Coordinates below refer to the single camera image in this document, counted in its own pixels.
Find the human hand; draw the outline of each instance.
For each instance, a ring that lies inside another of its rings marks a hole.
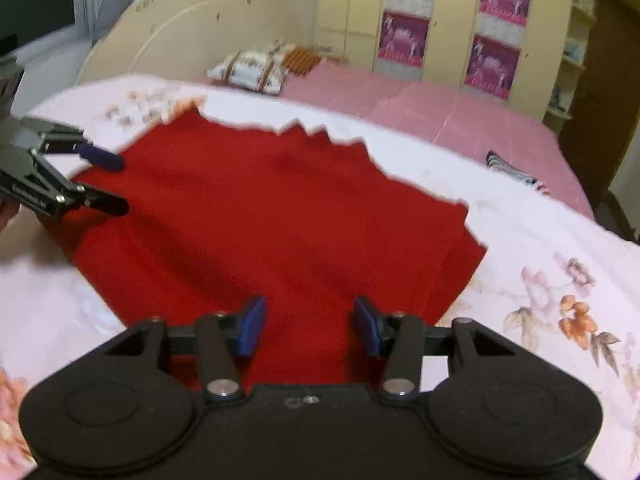
[[[0,199],[0,231],[6,227],[9,220],[18,214],[20,205],[13,200]]]

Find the brown wooden door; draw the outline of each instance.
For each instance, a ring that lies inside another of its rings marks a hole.
[[[591,205],[602,201],[640,110],[640,17],[619,0],[596,0],[596,18],[560,147]]]

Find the curved beige headboard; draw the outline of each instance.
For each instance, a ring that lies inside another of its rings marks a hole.
[[[202,80],[236,50],[300,38],[286,0],[136,0],[89,53],[78,82],[131,72]]]

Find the pink bed sheet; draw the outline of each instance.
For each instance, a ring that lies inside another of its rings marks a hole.
[[[363,118],[485,163],[494,150],[540,179],[552,197],[593,219],[555,135],[499,103],[429,82],[404,82],[324,62],[290,78],[281,97]]]

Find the red garment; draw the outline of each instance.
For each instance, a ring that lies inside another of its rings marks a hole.
[[[127,216],[83,209],[50,230],[126,324],[191,324],[264,295],[248,384],[369,380],[356,295],[434,323],[484,256],[464,205],[387,178],[362,142],[237,130],[193,110],[124,157],[122,173],[78,180],[127,197]]]

